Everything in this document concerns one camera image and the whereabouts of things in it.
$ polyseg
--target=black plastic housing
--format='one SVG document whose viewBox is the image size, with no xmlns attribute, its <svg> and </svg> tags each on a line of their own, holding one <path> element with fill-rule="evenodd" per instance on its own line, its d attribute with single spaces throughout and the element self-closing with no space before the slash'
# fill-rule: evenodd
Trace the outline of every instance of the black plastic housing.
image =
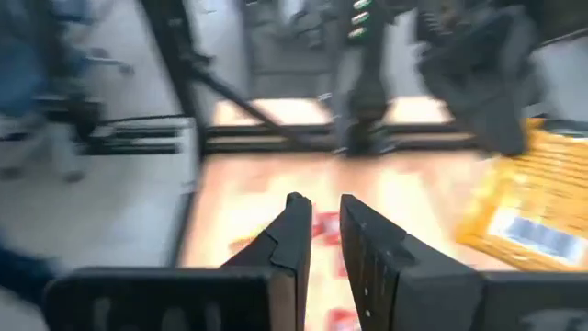
<svg viewBox="0 0 588 331">
<path fill-rule="evenodd" d="M 286 209 L 218 269 L 83 268 L 48 288 L 51 331 L 302 331 L 311 256 L 311 202 Z"/>
<path fill-rule="evenodd" d="M 341 199 L 345 265 L 370 331 L 585 330 L 588 273 L 479 272 L 351 195 Z"/>
</svg>

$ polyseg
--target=red printed packaging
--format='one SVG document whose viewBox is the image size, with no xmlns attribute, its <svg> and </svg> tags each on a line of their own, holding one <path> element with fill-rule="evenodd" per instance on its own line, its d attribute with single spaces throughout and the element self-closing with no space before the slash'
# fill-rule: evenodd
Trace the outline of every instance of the red printed packaging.
<svg viewBox="0 0 588 331">
<path fill-rule="evenodd" d="M 339 245 L 341 243 L 341 232 L 339 231 L 339 213 L 323 212 L 319 215 L 324 233 L 324 242 L 327 245 Z"/>
<path fill-rule="evenodd" d="M 361 331 L 355 311 L 332 309 L 329 311 L 327 331 Z"/>
<path fill-rule="evenodd" d="M 321 235 L 324 232 L 321 215 L 318 212 L 312 214 L 312 238 Z"/>
</svg>

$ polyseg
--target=wooden table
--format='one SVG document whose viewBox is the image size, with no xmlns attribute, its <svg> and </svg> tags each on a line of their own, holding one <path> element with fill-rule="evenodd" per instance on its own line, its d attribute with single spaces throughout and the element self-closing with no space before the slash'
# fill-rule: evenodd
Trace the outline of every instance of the wooden table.
<svg viewBox="0 0 588 331">
<path fill-rule="evenodd" d="M 325 123 L 328 113 L 308 100 L 261 100 L 287 124 Z M 427 97 L 400 98 L 387 120 L 443 122 L 443 105 Z M 253 124 L 238 109 L 219 103 L 217 125 Z M 205 165 L 198 205 L 186 237 L 181 265 L 217 267 L 231 256 L 229 245 L 258 232 L 282 211 L 286 195 L 298 191 L 318 212 L 338 211 L 342 193 L 366 204 L 437 250 L 479 269 L 511 269 L 453 241 L 453 230 L 471 191 L 491 160 L 475 152 L 389 154 L 345 160 L 332 154 L 213 155 Z M 313 240 L 307 327 L 331 330 L 328 312 L 355 311 L 346 279 L 336 276 L 340 247 Z"/>
</svg>

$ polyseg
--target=barcode label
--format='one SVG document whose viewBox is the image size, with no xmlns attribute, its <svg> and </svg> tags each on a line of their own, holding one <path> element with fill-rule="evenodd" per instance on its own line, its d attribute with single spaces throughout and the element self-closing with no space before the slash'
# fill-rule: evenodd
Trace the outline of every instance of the barcode label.
<svg viewBox="0 0 588 331">
<path fill-rule="evenodd" d="M 578 265 L 582 262 L 586 249 L 586 241 L 583 238 L 566 234 L 520 216 L 510 217 L 510 220 L 504 219 L 504 213 L 501 213 L 501 216 L 503 216 L 500 217 L 501 220 L 496 220 L 496 217 L 494 219 L 502 223 L 498 228 L 494 227 L 498 235 L 565 263 Z"/>
</svg>

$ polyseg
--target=yellow package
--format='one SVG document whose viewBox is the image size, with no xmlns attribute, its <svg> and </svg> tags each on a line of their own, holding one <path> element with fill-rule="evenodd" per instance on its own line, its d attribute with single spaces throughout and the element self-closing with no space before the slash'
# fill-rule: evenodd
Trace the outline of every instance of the yellow package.
<svg viewBox="0 0 588 331">
<path fill-rule="evenodd" d="M 457 240 L 523 270 L 588 270 L 588 141 L 529 124 L 482 181 Z"/>
</svg>

